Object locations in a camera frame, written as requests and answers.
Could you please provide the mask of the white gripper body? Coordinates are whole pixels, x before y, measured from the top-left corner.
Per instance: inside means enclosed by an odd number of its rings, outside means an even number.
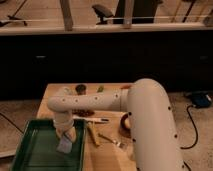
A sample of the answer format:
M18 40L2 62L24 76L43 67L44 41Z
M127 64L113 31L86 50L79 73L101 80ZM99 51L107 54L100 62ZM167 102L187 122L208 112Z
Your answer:
M53 117L56 135L62 138L65 134L69 140L76 139L76 129L74 127L74 119L71 113L55 113Z

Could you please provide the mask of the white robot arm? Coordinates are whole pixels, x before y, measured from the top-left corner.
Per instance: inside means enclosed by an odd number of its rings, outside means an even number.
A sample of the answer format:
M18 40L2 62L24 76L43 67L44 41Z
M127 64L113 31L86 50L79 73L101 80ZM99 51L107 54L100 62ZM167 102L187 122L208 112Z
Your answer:
M54 113L72 109L127 112L137 171L185 171L167 92L153 79L139 79L129 89L80 96L59 89L47 106Z

